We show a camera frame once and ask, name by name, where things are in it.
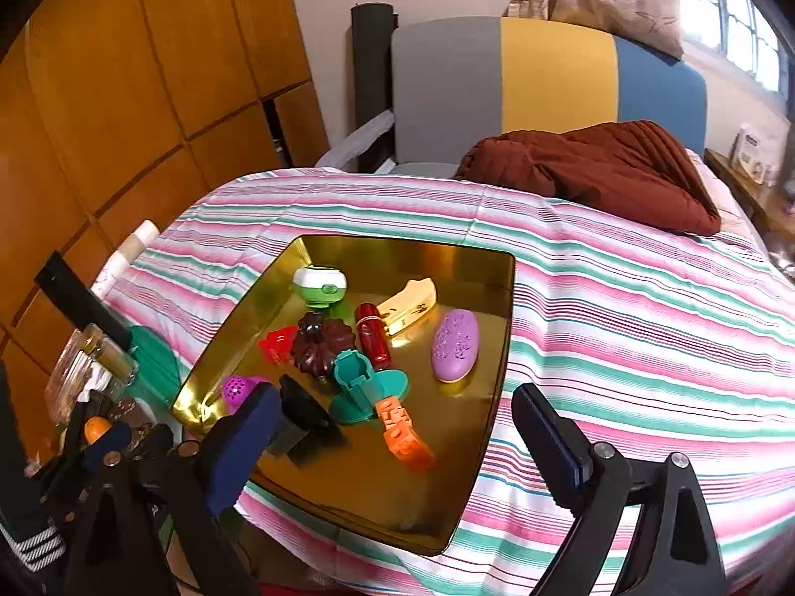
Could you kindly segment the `magenta round toy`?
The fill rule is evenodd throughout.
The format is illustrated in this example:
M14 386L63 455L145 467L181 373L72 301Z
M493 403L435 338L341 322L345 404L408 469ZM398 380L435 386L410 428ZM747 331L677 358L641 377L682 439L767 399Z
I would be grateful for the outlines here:
M237 409L244 404L248 395L256 389L257 385L271 385L271 382L261 377L246 377L246 375L230 375L224 379L221 386L221 398L227 407L227 415L235 414Z

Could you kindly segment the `grey jar with black lid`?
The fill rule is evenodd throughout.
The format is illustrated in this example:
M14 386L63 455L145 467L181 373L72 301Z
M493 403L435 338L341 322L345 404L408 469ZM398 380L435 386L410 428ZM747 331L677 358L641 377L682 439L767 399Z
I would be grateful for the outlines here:
M305 465L346 446L337 423L298 381L283 374L279 395L282 417L265 448L267 455L288 457L295 465Z

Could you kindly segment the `red block toy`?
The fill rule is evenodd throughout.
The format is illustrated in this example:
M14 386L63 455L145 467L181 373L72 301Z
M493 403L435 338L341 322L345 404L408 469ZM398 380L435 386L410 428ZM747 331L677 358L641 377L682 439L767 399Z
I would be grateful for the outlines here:
M297 336L295 324L269 331L257 341L257 348L271 365L284 365L292 362L292 343Z

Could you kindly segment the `dark brown carved ornament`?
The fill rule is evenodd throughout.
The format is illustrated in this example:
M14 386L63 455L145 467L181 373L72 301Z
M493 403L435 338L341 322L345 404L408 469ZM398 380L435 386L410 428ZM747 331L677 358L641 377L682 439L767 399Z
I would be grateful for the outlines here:
M298 321L290 354L300 372L329 381L337 355L354 347L356 336L344 321L307 312Z

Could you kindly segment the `green cylinder toy with base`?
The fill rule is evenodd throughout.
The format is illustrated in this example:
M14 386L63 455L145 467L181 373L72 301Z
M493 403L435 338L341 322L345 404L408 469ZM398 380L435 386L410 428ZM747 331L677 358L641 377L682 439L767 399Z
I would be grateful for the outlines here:
M401 400L409 389L405 372L377 372L369 359L355 349L337 355L332 373L339 392L330 402L329 414L339 425L365 423L376 416L376 402L392 395Z

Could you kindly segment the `orange cube strip toy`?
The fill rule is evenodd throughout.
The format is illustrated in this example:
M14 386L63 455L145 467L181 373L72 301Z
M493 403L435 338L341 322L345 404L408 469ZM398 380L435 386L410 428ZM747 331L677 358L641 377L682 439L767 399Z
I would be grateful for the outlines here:
M411 417L395 395L376 402L375 410L384 425L384 441L396 459L413 471L427 471L433 467L433 452L416 434Z

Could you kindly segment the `red shiny lighter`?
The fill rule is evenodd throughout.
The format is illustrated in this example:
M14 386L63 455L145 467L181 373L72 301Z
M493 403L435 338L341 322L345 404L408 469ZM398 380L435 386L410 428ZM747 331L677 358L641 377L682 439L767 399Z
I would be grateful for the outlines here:
M361 351L369 359L373 368L380 370L392 366L390 345L388 345L386 326L375 304L361 303L354 310L356 331Z

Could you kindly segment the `lilac oval patterned case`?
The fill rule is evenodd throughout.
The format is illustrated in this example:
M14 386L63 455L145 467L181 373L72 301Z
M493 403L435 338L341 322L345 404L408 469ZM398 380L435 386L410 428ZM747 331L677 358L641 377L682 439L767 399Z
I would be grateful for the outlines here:
M475 367L479 352L477 316L469 309L445 313L434 332L431 367L438 381L454 383Z

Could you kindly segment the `glass jar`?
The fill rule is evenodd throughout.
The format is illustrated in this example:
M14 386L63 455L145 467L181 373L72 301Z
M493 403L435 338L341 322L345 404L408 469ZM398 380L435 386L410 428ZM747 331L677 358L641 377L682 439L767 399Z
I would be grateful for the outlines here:
M66 425L77 402L90 401L92 390L117 401L136 377L139 363L96 324L75 330L44 388L44 402L54 424Z

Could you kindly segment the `striped pink green bedspread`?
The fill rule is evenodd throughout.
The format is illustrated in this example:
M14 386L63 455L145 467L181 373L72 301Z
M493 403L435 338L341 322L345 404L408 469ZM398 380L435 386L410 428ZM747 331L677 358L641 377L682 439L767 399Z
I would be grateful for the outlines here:
M486 246L516 260L508 389L534 382L621 453L689 456L733 588L794 540L794 289L746 239L689 238L454 180L330 168L244 176L190 206L109 304L190 370L305 233Z

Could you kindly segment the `gold tray box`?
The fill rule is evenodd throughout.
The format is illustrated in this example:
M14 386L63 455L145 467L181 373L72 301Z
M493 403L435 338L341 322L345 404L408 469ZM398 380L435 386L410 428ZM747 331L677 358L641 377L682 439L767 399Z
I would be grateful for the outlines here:
M507 372L515 258L384 237L292 239L176 397L206 435L225 382L282 401L259 486L373 541L434 556L475 488Z

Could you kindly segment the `pink pillow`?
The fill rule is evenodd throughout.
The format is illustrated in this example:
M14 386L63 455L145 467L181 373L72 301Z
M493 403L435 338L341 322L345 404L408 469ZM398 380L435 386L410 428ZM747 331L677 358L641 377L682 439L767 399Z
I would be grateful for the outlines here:
M753 227L749 217L741 210L729 187L713 174L713 171L694 151L687 148L686 153L697 170L713 205L717 207L719 218L721 218L722 233L732 234L734 237L745 239L745 241L753 243L757 250L764 250L764 242L761 241L761 237Z

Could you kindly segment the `yellow curved toy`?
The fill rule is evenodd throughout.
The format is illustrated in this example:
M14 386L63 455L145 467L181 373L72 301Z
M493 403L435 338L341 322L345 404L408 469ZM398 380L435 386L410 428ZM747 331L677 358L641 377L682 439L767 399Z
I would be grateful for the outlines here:
M384 328L389 336L400 334L422 319L437 304L437 287L430 277L409 280L396 295L386 298L377 306Z

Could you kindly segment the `wooden wardrobe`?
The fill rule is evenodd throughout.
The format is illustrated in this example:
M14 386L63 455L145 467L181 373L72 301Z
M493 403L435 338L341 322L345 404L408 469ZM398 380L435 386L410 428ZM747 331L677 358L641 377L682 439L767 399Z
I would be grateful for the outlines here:
M91 280L248 172L327 146L294 0L43 0L1 63L1 358L42 385L68 322L51 253Z

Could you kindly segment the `grey yellow blue headboard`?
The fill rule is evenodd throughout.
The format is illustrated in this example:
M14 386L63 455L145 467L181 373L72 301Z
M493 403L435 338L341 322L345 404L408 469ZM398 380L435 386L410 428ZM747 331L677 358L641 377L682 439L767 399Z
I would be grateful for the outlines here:
M651 120L704 152L708 91L685 62L574 24L450 17L392 35L396 174L450 178L480 140Z

